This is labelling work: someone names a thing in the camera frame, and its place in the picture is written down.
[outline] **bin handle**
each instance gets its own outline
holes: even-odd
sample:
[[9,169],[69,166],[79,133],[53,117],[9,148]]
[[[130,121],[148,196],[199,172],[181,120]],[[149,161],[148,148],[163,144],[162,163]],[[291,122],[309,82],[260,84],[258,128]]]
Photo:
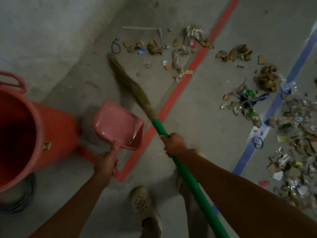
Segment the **bin handle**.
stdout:
[[27,92],[25,82],[24,82],[24,80],[21,77],[15,75],[13,73],[8,73],[8,72],[0,72],[0,76],[6,76],[6,77],[14,78],[15,80],[17,80],[19,82],[18,84],[14,84],[14,83],[8,83],[8,82],[4,82],[4,81],[0,80],[0,86],[1,85],[7,85],[7,86],[20,88],[21,90],[19,92],[21,94],[25,94]]

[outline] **blue tape line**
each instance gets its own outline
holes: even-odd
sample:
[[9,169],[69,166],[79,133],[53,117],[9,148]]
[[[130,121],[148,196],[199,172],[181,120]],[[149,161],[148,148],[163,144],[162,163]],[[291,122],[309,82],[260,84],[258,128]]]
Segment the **blue tape line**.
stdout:
[[[303,67],[304,63],[306,62],[307,58],[309,57],[310,53],[312,52],[315,44],[317,43],[317,28],[312,33],[311,37],[309,38],[306,46],[304,47],[303,51],[301,52],[299,58],[297,59],[294,67],[292,68],[291,72],[289,73],[286,82],[291,83],[294,82],[297,75],[299,74],[301,68]],[[279,109],[279,107],[282,104],[282,95],[285,94],[283,90],[280,90],[279,93],[276,95],[275,99],[273,100],[271,106],[269,107],[267,113],[265,114],[262,121],[261,128],[258,129],[257,133],[254,133],[252,138],[250,139],[249,143],[247,144],[247,147],[245,148],[244,152],[242,153],[241,158],[239,159],[238,163],[236,164],[235,168],[233,169],[232,173],[235,175],[241,175],[242,171],[244,170],[245,166],[247,165],[247,162],[250,160],[255,148],[255,144],[253,143],[254,137],[259,137],[264,134],[264,131],[267,129],[268,126],[268,119],[276,113],[276,111]],[[219,213],[219,210],[214,205],[212,207],[214,212],[216,214]]]

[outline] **white wall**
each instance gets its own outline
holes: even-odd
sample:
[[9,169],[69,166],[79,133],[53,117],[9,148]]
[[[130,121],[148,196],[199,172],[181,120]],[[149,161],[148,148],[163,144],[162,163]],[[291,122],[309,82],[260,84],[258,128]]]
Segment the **white wall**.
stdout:
[[127,0],[1,0],[0,70],[43,100]]

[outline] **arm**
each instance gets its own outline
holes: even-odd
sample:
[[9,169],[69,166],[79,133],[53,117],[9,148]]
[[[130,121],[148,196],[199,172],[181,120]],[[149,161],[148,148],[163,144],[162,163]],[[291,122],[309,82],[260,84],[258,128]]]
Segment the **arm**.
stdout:
[[160,136],[240,237],[317,237],[317,224],[281,198],[188,150],[179,134]]
[[116,151],[97,156],[93,176],[80,190],[30,238],[77,238],[79,237],[101,192],[109,185],[117,162],[113,160]]

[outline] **pink dustpan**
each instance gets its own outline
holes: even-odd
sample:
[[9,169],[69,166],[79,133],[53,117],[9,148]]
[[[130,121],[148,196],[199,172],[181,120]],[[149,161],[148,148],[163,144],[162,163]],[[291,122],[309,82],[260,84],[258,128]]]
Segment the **pink dustpan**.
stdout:
[[144,120],[109,99],[103,102],[93,125],[99,138],[111,145],[110,150],[118,150],[114,161],[119,148],[136,150],[141,146]]

